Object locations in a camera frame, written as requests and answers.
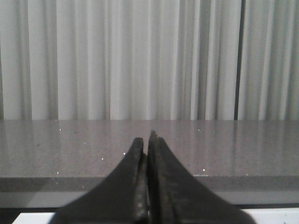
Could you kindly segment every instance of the dark gap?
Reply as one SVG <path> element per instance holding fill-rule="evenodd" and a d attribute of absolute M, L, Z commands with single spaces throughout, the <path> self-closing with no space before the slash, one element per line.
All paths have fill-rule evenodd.
<path fill-rule="evenodd" d="M 239 209 L 286 209 L 299 208 L 299 203 L 282 203 L 282 204 L 239 204 Z"/>
<path fill-rule="evenodd" d="M 2 67 L 1 67 L 1 48 L 0 48 L 0 120 L 3 119 L 4 119 L 4 112 L 3 112 Z"/>
<path fill-rule="evenodd" d="M 243 33 L 244 33 L 244 16 L 245 16 L 245 0 L 242 0 L 242 2 L 241 2 L 240 29 L 239 29 L 237 77 L 236 77 L 236 84 L 235 84 L 235 115 L 234 115 L 234 120 L 238 120 L 240 78 L 241 78 L 241 60 L 242 60 L 242 46 L 243 46 Z"/>
<path fill-rule="evenodd" d="M 0 208 L 0 214 L 4 213 L 24 213 L 24 212 L 56 212 L 58 208 Z"/>
<path fill-rule="evenodd" d="M 220 18 L 223 17 L 223 10 L 221 8 L 218 9 L 219 12 L 216 12 L 216 13 L 220 13 Z M 222 31 L 223 31 L 223 26 L 220 26 L 219 30 L 218 30 L 218 36 L 219 36 L 219 39 L 221 40 L 222 36 Z M 220 82 L 219 82 L 219 79 L 220 79 L 220 67 L 221 67 L 221 54 L 220 54 L 220 49 L 221 49 L 221 41 L 219 41 L 218 43 L 218 48 L 219 48 L 219 52 L 218 52 L 218 59 L 217 59 L 217 88 L 216 88 L 216 96 L 215 96 L 215 115 L 214 115 L 214 119 L 215 120 L 218 120 L 218 105 L 219 105 L 219 86 L 220 86 Z"/>

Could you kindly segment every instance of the gray countertop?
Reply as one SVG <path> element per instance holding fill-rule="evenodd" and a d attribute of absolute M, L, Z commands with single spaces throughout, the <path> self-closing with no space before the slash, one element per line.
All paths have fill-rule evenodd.
<path fill-rule="evenodd" d="M 235 204 L 299 203 L 298 121 L 0 121 L 0 208 L 58 207 L 107 176 L 135 137 L 165 138 Z"/>

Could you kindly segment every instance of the curtain fold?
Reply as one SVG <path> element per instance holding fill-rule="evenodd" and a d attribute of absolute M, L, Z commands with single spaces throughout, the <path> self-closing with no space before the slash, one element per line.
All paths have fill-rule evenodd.
<path fill-rule="evenodd" d="M 0 118 L 298 119 L 298 7 L 0 0 Z"/>
<path fill-rule="evenodd" d="M 238 119 L 299 119 L 298 2 L 245 8 Z"/>

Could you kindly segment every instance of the speckled stone surface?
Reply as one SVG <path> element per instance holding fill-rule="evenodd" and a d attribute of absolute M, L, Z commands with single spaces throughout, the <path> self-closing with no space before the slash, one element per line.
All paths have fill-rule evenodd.
<path fill-rule="evenodd" d="M 146 151 L 151 130 L 232 203 L 299 202 L 298 121 L 48 120 L 0 121 L 0 207 L 73 200 L 113 170 L 135 137 Z"/>

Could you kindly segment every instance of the white surface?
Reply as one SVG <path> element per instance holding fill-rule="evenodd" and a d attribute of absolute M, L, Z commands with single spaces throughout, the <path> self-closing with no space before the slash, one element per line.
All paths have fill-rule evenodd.
<path fill-rule="evenodd" d="M 299 208 L 244 209 L 257 224 L 299 224 Z"/>
<path fill-rule="evenodd" d="M 53 215 L 53 212 L 21 213 L 13 224 L 47 224 Z"/>
<path fill-rule="evenodd" d="M 239 119 L 299 118 L 298 3 L 246 1 Z"/>
<path fill-rule="evenodd" d="M 299 208 L 244 209 L 257 224 L 298 224 Z M 21 213 L 13 224 L 47 224 L 54 213 Z"/>

